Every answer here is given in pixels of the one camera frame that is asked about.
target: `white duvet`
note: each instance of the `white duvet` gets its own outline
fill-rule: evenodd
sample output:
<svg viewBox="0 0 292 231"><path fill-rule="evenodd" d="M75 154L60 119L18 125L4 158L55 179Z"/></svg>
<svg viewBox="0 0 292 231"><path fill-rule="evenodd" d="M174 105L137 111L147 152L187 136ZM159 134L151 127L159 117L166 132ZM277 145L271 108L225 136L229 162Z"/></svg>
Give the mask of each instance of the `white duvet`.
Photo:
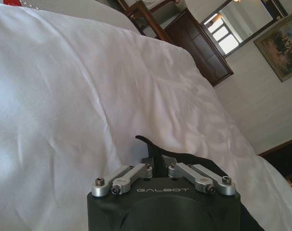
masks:
<svg viewBox="0 0 292 231"><path fill-rule="evenodd" d="M0 6L0 231L86 231L92 181L146 157L135 135L213 160L266 231L292 231L292 189L254 154L185 50Z"/></svg>

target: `wrinkled fabric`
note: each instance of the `wrinkled fabric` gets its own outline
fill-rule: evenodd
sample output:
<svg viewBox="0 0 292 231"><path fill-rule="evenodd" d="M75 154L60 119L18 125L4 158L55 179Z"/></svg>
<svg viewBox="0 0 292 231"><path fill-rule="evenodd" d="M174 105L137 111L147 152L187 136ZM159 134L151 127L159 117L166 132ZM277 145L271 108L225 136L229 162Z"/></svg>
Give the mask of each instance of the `wrinkled fabric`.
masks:
<svg viewBox="0 0 292 231"><path fill-rule="evenodd" d="M183 49L104 23L0 6L0 230L87 230L92 181L165 150L213 160L267 231L292 189L255 155Z"/></svg>

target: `wooden cabinet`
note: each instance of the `wooden cabinet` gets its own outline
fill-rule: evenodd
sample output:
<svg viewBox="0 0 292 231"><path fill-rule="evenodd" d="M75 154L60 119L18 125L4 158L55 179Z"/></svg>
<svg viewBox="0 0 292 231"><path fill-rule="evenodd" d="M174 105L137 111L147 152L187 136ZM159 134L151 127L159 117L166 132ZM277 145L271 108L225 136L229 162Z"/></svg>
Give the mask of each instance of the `wooden cabinet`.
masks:
<svg viewBox="0 0 292 231"><path fill-rule="evenodd" d="M174 45L186 49L192 55L201 74L213 86L233 74L224 57L188 9L164 31Z"/></svg>

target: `silver metal bar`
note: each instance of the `silver metal bar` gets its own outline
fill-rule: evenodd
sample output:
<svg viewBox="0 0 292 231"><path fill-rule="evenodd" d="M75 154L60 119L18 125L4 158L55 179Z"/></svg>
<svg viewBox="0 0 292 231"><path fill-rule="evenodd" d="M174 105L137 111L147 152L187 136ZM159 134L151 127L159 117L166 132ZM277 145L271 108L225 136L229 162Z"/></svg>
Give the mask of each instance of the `silver metal bar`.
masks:
<svg viewBox="0 0 292 231"><path fill-rule="evenodd" d="M199 174L209 177L213 180L215 189L222 195L231 196L236 193L236 186L232 179L228 176L220 177L202 165L193 165L192 169Z"/></svg>
<svg viewBox="0 0 292 231"><path fill-rule="evenodd" d="M200 175L184 163L171 164L169 166L169 177L184 177L194 184L197 191L202 193L210 194L215 192L213 181L210 178Z"/></svg>
<svg viewBox="0 0 292 231"><path fill-rule="evenodd" d="M138 178L152 177L152 167L149 164L138 164L124 176L113 180L111 191L114 195L127 193L131 189L131 185Z"/></svg>
<svg viewBox="0 0 292 231"><path fill-rule="evenodd" d="M131 168L129 166L121 166L112 174L103 178L97 178L92 184L92 195L95 197L105 196L111 189L113 180L117 177L123 176L130 170Z"/></svg>

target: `framed painting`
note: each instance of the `framed painting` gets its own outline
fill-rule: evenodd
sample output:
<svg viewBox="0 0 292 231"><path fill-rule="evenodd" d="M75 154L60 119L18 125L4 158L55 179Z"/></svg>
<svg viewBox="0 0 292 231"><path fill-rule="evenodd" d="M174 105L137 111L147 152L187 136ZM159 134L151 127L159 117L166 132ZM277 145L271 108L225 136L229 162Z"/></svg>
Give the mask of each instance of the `framed painting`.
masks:
<svg viewBox="0 0 292 231"><path fill-rule="evenodd" d="M282 82L292 77L292 14L254 43Z"/></svg>

